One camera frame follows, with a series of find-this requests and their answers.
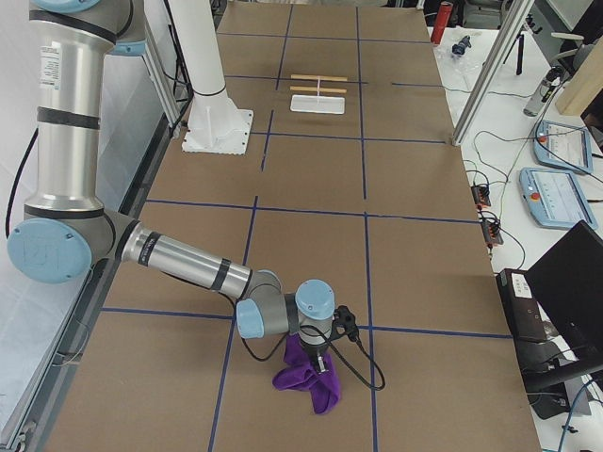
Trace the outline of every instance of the black band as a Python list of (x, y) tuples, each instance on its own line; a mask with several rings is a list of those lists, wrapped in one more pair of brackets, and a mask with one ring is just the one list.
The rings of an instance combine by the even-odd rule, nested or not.
[(49, 219), (89, 219), (102, 217), (105, 213), (105, 209), (83, 211), (50, 210), (32, 207), (31, 205), (26, 205), (24, 210), (26, 214), (33, 215), (34, 217)]
[(128, 243), (128, 239), (130, 238), (130, 235), (132, 235), (134, 228), (136, 228), (139, 223), (140, 223), (140, 221), (135, 219), (134, 221), (131, 221), (130, 224), (128, 224), (128, 226), (123, 231), (122, 238), (120, 238), (120, 243), (117, 244), (117, 248), (115, 249), (115, 258), (118, 261), (121, 261), (123, 249), (125, 248), (125, 244)]
[(159, 237), (161, 237), (160, 233), (150, 233), (146, 242), (144, 242), (144, 245), (142, 245), (142, 251), (140, 252), (139, 256), (139, 264), (142, 266), (149, 266), (151, 253), (153, 252), (153, 248), (157, 244)]
[(298, 317), (298, 306), (295, 302), (295, 294), (285, 295), (286, 320), (289, 323), (289, 334), (295, 334), (300, 330), (300, 318)]
[(128, 20), (126, 21), (123, 28), (117, 32), (118, 38), (121, 38), (125, 34), (125, 32), (128, 31), (128, 28), (130, 28), (130, 25), (132, 24), (133, 18), (134, 18), (134, 2), (132, 0), (130, 0), (130, 15), (128, 16)]
[(113, 240), (111, 241), (111, 248), (113, 248), (113, 245), (115, 245), (115, 240), (117, 240), (117, 232), (115, 231), (115, 224), (113, 223), (113, 220), (109, 217), (109, 215), (107, 215), (106, 213), (103, 213), (103, 217), (106, 220), (106, 224), (108, 224), (109, 228), (111, 228), (111, 233), (113, 234)]
[(224, 85), (224, 88), (222, 88), (220, 91), (216, 91), (211, 94), (203, 94), (202, 92), (195, 91), (195, 90), (193, 90), (193, 92), (195, 94), (199, 94), (200, 96), (203, 96), (203, 97), (211, 97), (211, 96), (217, 96), (218, 94), (221, 94), (222, 92), (224, 92), (225, 89), (226, 89), (226, 85)]
[(247, 293), (247, 289), (249, 289), (249, 284), (252, 283), (252, 276), (253, 276), (253, 270), (250, 270), (249, 272), (249, 278), (247, 278), (247, 282), (245, 282), (245, 287), (243, 287), (243, 292), (241, 292), (241, 295), (239, 296), (244, 297), (245, 294)]
[(222, 259), (220, 263), (220, 268), (218, 269), (218, 274), (216, 275), (216, 279), (211, 284), (209, 290), (214, 290), (219, 292), (222, 289), (222, 285), (224, 284), (224, 280), (226, 279), (226, 275), (228, 274), (228, 270), (230, 269), (230, 265), (232, 263), (228, 259)]
[(99, 130), (101, 128), (100, 118), (78, 115), (71, 111), (54, 110), (53, 108), (46, 108), (44, 106), (38, 107), (38, 122), (71, 125), (71, 127), (82, 127), (84, 129), (93, 130)]
[(115, 33), (107, 30), (106, 28), (102, 28), (101, 26), (95, 24), (90, 24), (88, 22), (82, 21), (81, 19), (75, 19), (71, 16), (65, 16), (63, 14), (32, 9), (31, 11), (29, 11), (29, 20), (52, 22), (53, 24), (65, 25), (69, 28), (76, 28), (78, 30), (87, 31), (92, 35), (98, 36), (99, 38), (103, 38), (104, 40), (108, 40), (113, 44), (117, 42), (117, 36), (115, 35)]

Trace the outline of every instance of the blue joint cap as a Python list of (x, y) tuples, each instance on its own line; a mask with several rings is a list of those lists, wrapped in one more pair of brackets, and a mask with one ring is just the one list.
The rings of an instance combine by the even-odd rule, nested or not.
[(329, 284), (321, 280), (308, 280), (295, 293), (295, 303), (306, 317), (327, 320), (335, 310), (335, 295)]
[(236, 327), (243, 339), (264, 337), (264, 319), (252, 299), (243, 299), (236, 304)]
[(40, 283), (65, 283), (90, 269), (92, 251), (74, 228), (49, 218), (22, 222), (8, 237), (8, 257)]
[(33, 0), (37, 7), (46, 9), (50, 12), (60, 14), (71, 14), (90, 9), (101, 0)]
[(136, 42), (118, 42), (109, 54), (117, 57), (140, 57), (146, 51), (147, 41), (138, 40)]

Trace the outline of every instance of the white cylinder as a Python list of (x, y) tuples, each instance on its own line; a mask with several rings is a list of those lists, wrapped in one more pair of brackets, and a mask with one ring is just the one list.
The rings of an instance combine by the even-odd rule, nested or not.
[(224, 89), (224, 73), (208, 0), (170, 0), (171, 15), (195, 91)]

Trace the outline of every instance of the wooden block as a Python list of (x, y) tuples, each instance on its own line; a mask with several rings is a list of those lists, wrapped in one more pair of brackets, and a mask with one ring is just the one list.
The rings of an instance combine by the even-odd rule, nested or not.
[(555, 105), (562, 115), (579, 116), (601, 89), (603, 41), (597, 43)]

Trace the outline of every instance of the wooden stick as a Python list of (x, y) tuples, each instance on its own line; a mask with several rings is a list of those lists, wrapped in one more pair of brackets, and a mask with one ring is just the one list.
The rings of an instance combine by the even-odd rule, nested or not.
[(344, 88), (323, 88), (320, 87), (320, 89), (318, 89), (318, 87), (289, 87), (289, 89), (291, 89), (292, 91), (304, 91), (304, 92), (332, 92), (332, 93), (336, 93), (336, 94), (345, 94), (346, 92), (348, 92), (347, 89)]
[(294, 80), (320, 80), (321, 82), (347, 82), (348, 77), (332, 77), (330, 75), (301, 75), (294, 73), (291, 75)]

